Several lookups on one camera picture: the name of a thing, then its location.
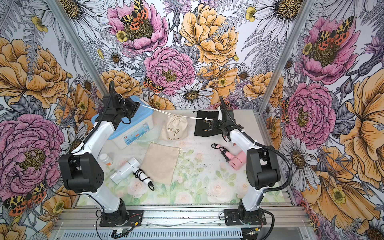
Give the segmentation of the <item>pink hair dryer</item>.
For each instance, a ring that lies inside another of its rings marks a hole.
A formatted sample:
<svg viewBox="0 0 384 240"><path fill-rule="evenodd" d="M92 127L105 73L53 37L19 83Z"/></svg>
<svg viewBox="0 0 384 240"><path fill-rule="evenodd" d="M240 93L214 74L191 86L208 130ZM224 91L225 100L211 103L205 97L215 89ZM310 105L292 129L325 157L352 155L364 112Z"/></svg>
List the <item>pink hair dryer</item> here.
<svg viewBox="0 0 384 240"><path fill-rule="evenodd" d="M211 144L213 149L219 150L223 157L226 159L227 163L234 169L239 170L246 164L247 155L245 152L241 151L237 155L233 155L227 148L219 144Z"/></svg>

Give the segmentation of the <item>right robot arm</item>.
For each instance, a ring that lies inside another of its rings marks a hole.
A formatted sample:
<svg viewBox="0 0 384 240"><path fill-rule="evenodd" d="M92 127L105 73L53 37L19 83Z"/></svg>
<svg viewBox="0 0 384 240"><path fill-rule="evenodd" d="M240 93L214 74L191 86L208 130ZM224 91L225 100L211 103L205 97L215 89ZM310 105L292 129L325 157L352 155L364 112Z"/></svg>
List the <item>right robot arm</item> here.
<svg viewBox="0 0 384 240"><path fill-rule="evenodd" d="M224 102L221 103L218 118L218 129L224 140L229 140L238 146L241 152L232 154L228 149L212 144L211 147L220 150L227 163L234 169L246 167L246 176L250 189L241 198L236 210L225 210L226 225L264 225L264 213L261 202L266 190L272 188L280 180L277 154L273 150L261 146L253 140L234 120L232 111L229 111Z"/></svg>

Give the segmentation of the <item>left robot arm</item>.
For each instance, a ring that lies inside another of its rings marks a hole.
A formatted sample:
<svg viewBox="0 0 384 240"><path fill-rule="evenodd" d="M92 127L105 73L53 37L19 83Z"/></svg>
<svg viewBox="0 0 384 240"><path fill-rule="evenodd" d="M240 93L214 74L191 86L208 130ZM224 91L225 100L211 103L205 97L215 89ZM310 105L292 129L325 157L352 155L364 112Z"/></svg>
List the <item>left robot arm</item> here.
<svg viewBox="0 0 384 240"><path fill-rule="evenodd" d="M128 212L124 201L105 185L98 157L123 118L132 119L140 105L130 98L110 93L104 98L103 112L96 118L91 132L74 151L59 158L65 188L93 199L102 209L102 218L115 226L127 222Z"/></svg>

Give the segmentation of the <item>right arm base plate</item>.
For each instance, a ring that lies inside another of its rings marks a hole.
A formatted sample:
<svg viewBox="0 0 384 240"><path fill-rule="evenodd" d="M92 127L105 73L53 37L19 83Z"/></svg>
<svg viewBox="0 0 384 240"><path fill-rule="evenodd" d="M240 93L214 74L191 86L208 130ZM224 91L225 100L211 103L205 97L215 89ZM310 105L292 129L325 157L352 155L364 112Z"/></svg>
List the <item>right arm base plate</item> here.
<svg viewBox="0 0 384 240"><path fill-rule="evenodd" d="M225 209L224 215L227 226L263 226L267 224L261 210L249 212L243 209Z"/></svg>

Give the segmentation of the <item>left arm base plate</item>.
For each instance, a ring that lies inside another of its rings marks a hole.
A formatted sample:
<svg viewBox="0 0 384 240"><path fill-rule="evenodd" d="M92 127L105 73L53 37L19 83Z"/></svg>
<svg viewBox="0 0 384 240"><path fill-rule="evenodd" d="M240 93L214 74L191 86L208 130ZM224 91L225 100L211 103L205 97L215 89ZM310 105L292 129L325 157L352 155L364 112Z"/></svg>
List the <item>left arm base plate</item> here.
<svg viewBox="0 0 384 240"><path fill-rule="evenodd" d="M102 214L101 227L139 227L143 220L143 210L130 210L125 213Z"/></svg>

